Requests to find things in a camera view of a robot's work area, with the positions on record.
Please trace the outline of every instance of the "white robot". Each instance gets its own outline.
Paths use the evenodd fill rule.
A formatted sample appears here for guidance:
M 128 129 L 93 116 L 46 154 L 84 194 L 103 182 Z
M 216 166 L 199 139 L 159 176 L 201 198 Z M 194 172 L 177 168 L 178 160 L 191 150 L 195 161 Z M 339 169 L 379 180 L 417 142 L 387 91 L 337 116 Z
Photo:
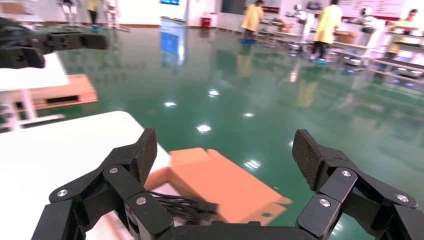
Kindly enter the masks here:
M 303 11 L 302 5 L 300 4 L 294 5 L 293 9 L 294 13 L 290 17 L 296 18 L 296 22 L 300 25 L 300 28 L 297 30 L 297 35 L 299 38 L 296 40 L 296 42 L 290 44 L 289 48 L 290 53 L 299 53 L 303 51 L 303 46 L 307 43 L 315 16 Z
M 361 35 L 356 44 L 373 48 L 384 31 L 385 22 L 371 16 L 371 12 L 371 8 L 362 8 L 359 12 L 359 17 L 349 20 L 348 23 L 360 25 Z M 345 57 L 345 63 L 355 67 L 366 66 L 368 65 L 369 57 L 365 59 L 365 61 L 361 61 L 357 57 Z
M 108 29 L 116 29 L 125 32 L 130 31 L 129 28 L 120 26 L 121 11 L 118 0 L 103 0 L 103 6 Z
M 57 0 L 57 4 L 62 8 L 65 17 L 65 27 L 78 28 L 81 23 L 78 20 L 77 6 L 81 7 L 80 0 Z
M 368 41 L 371 38 L 371 35 L 376 32 L 376 21 L 377 18 L 371 16 L 371 8 L 362 8 L 360 10 L 360 17 L 350 20 L 349 22 L 352 24 L 362 25 L 361 32 L 362 34 L 360 45 L 367 45 Z

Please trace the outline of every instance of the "flattened cardboard box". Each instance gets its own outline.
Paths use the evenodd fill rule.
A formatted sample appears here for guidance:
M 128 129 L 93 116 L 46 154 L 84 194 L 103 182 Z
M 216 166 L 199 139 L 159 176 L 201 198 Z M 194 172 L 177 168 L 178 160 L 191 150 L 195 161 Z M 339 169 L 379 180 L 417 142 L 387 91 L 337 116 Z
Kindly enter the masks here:
M 264 226 L 292 203 L 216 150 L 191 148 L 170 155 L 170 167 L 151 173 L 144 187 L 153 190 L 170 183 L 182 196 L 216 203 L 217 220 L 259 221 Z
M 0 2 L 1 9 L 4 14 L 26 15 L 27 11 L 22 3 L 17 2 Z

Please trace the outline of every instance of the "green epoxy floor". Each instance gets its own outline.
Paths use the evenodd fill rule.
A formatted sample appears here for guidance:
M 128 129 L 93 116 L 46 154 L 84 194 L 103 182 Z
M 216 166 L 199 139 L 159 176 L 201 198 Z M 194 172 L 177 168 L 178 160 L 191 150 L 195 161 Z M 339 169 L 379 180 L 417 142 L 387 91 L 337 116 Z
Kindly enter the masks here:
M 226 32 L 172 31 L 179 37 L 133 29 L 110 36 L 114 51 L 61 52 L 68 74 L 89 76 L 99 102 L 40 114 L 74 119 L 125 111 L 143 127 L 156 128 L 167 151 L 216 149 L 293 200 L 273 226 L 293 226 L 313 196 L 292 158 L 297 129 L 344 151 L 364 172 L 413 195 L 424 209 L 423 86 L 366 78 L 341 69 L 343 64 L 311 64 L 284 50 L 249 51 L 239 36 Z M 297 77 L 291 74 L 297 70 Z M 201 125 L 210 131 L 199 132 Z M 330 239 L 374 238 L 343 216 Z

